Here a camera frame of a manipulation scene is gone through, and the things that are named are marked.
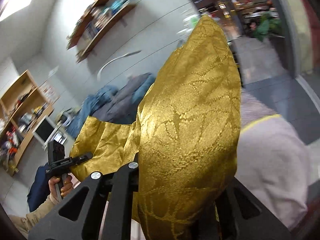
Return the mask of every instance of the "lamp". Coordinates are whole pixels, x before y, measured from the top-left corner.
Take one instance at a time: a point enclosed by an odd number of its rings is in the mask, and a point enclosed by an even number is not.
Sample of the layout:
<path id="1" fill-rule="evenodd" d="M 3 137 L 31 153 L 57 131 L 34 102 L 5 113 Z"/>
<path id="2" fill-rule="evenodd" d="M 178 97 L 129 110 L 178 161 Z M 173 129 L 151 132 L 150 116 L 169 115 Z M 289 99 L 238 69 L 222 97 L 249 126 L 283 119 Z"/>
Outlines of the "lamp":
<path id="1" fill-rule="evenodd" d="M 135 52 L 127 53 L 127 54 L 124 54 L 124 55 L 122 55 L 122 56 L 120 56 L 120 57 L 116 57 L 116 58 L 114 58 L 113 60 L 110 60 L 107 64 L 105 64 L 105 65 L 99 70 L 98 76 L 97 76 L 97 80 L 100 81 L 102 70 L 103 70 L 108 64 L 110 64 L 111 62 L 113 62 L 113 61 L 115 61 L 115 60 L 117 60 L 117 59 L 120 59 L 120 58 L 122 58 L 122 57 L 129 57 L 129 56 L 132 56 L 132 55 L 134 55 L 134 54 L 138 54 L 138 53 L 140 53 L 140 52 L 141 52 L 141 50 L 137 50 L 137 51 L 135 51 Z"/>

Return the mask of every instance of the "navy bag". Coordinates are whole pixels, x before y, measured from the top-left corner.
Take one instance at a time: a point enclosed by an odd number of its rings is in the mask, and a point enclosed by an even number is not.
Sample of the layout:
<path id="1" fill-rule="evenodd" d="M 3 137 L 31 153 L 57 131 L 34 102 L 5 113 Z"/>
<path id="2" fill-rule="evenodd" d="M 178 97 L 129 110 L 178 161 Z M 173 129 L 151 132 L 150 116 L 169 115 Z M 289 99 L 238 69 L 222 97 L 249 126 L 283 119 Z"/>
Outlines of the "navy bag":
<path id="1" fill-rule="evenodd" d="M 45 166 L 40 166 L 37 170 L 35 181 L 33 182 L 29 194 L 28 205 L 30 212 L 35 211 L 42 203 L 45 202 L 48 195 L 50 195 L 49 178 L 45 175 L 45 169 L 48 167 L 48 163 Z"/>

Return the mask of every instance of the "gold fabric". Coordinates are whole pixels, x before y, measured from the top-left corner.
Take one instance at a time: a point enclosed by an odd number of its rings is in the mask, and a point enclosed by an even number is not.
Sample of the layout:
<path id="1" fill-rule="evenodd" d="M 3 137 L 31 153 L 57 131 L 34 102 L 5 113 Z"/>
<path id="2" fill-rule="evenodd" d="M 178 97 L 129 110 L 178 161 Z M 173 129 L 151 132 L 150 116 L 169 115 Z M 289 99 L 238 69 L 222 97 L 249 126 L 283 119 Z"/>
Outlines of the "gold fabric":
<path id="1" fill-rule="evenodd" d="M 131 126 L 88 117 L 70 155 L 92 151 L 94 158 L 72 172 L 79 180 L 110 173 L 139 152 L 137 208 L 146 239 L 190 239 L 189 226 L 236 172 L 239 108 L 232 53 L 204 16 L 159 71 Z"/>

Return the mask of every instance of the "hand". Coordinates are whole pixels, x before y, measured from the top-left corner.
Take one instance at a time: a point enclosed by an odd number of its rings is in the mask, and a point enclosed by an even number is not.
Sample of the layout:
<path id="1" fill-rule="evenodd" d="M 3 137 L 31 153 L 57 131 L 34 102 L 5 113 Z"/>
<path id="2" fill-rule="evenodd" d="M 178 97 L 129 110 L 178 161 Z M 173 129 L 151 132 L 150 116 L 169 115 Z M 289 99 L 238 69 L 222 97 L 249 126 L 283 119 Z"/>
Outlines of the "hand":
<path id="1" fill-rule="evenodd" d="M 73 183 L 71 182 L 72 177 L 70 175 L 67 176 L 66 180 L 63 182 L 63 187 L 61 188 L 61 196 L 65 197 L 68 195 L 71 190 L 73 190 Z M 49 189 L 51 195 L 58 200 L 57 191 L 55 185 L 60 181 L 60 178 L 52 177 L 49 180 Z"/>

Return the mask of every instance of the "poster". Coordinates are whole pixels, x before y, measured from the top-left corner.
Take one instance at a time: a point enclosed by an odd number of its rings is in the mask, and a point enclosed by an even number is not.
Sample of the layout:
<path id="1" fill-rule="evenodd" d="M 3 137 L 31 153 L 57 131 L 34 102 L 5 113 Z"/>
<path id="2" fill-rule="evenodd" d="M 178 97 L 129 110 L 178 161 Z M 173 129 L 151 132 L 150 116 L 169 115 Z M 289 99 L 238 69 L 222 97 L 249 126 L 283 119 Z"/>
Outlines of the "poster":
<path id="1" fill-rule="evenodd" d="M 46 80 L 40 87 L 40 91 L 47 98 L 48 102 L 53 105 L 55 101 L 58 100 L 60 95 L 56 92 L 54 87 Z"/>

